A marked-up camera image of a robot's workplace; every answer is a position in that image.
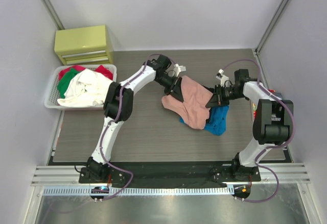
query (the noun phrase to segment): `green cloth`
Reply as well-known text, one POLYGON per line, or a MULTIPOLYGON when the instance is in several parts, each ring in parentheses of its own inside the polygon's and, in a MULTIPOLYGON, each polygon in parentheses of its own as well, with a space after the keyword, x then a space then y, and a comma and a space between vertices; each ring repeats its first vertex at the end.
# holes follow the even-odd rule
POLYGON ((65 75, 61 78, 57 85, 57 89, 59 90, 60 97, 65 98, 65 92, 68 89, 69 83, 79 72, 76 69, 71 68, 65 75))

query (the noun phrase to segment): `blue cloth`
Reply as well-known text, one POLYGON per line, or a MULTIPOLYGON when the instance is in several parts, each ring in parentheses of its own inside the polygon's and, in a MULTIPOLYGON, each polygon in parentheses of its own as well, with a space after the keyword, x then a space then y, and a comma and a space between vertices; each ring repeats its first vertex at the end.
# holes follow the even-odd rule
POLYGON ((226 131, 226 116, 228 109, 229 106, 211 108, 209 123, 205 125, 204 129, 210 131, 214 135, 221 136, 226 131))

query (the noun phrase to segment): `red cloth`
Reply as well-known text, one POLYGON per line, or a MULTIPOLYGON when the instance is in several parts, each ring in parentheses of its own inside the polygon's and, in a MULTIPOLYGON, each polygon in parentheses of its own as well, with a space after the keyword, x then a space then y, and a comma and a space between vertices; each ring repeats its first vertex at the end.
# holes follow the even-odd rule
POLYGON ((95 72, 99 72, 101 74, 103 74, 103 76, 107 77, 108 79, 112 80, 113 79, 113 74, 112 72, 110 72, 107 68, 105 68, 104 66, 100 65, 95 72))
MULTIPOLYGON (((58 74, 58 79, 61 80, 61 78, 71 69, 75 69, 77 72, 81 72, 84 69, 86 69, 85 67, 79 66, 79 65, 74 65, 72 67, 68 67, 62 71, 59 72, 58 74)), ((95 72, 99 72, 101 73, 104 77, 107 77, 110 80, 113 80, 113 74, 112 72, 110 72, 108 69, 106 69, 104 66, 100 65, 95 72)))
POLYGON ((79 65, 74 65, 74 66, 72 66, 72 67, 68 67, 68 68, 66 68, 66 69, 64 69, 64 70, 62 70, 62 71, 60 71, 59 72, 59 74, 58 74, 58 79, 59 80, 61 80, 61 78, 71 69, 71 68, 73 68, 73 69, 75 69, 77 72, 81 72, 81 71, 83 71, 84 69, 85 69, 85 67, 82 67, 82 66, 79 66, 79 65))

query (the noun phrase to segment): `pink cloth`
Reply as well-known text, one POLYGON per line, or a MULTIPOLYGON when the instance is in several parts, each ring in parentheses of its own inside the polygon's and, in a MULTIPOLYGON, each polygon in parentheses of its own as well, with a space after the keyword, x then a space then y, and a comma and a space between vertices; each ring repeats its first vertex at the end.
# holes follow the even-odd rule
POLYGON ((184 102, 166 95, 161 99, 163 107, 179 114, 191 128, 203 130, 205 121, 209 118, 209 108, 205 105, 213 94, 187 76, 182 78, 181 92, 184 102))

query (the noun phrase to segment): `wood grain surface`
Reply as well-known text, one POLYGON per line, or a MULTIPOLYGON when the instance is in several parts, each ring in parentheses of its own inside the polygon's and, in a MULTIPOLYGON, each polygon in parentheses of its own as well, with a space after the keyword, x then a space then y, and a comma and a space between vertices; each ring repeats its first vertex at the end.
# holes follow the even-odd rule
MULTIPOLYGON (((186 66, 184 75, 198 83, 213 87, 218 70, 229 62, 254 59, 250 49, 196 51, 115 52, 118 81, 134 74, 152 53, 169 56, 186 66)), ((253 63, 234 64, 225 71, 233 81, 233 72, 248 68, 257 77, 253 63)), ((250 102, 238 99, 230 102, 227 130, 215 136, 205 130, 193 130, 179 122, 179 116, 163 108, 163 87, 152 82, 134 97, 133 113, 122 126, 112 151, 112 161, 211 161, 231 160, 252 138, 250 102)), ((54 155, 55 162, 85 162, 97 145, 103 126, 103 110, 66 111, 54 155)), ((282 150, 273 150, 265 157, 284 159, 282 150)))

